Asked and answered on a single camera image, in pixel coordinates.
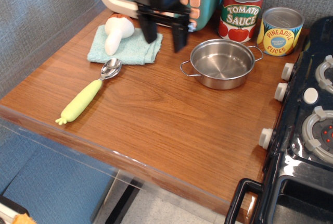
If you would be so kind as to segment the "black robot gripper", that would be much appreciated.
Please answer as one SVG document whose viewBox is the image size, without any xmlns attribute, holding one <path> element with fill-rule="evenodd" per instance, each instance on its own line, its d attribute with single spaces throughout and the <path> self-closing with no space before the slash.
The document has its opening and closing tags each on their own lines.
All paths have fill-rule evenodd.
<svg viewBox="0 0 333 224">
<path fill-rule="evenodd" d="M 187 45 L 189 8 L 181 0 L 135 0 L 138 21 L 148 44 L 157 39 L 158 23 L 172 26 L 174 51 Z"/>
</svg>

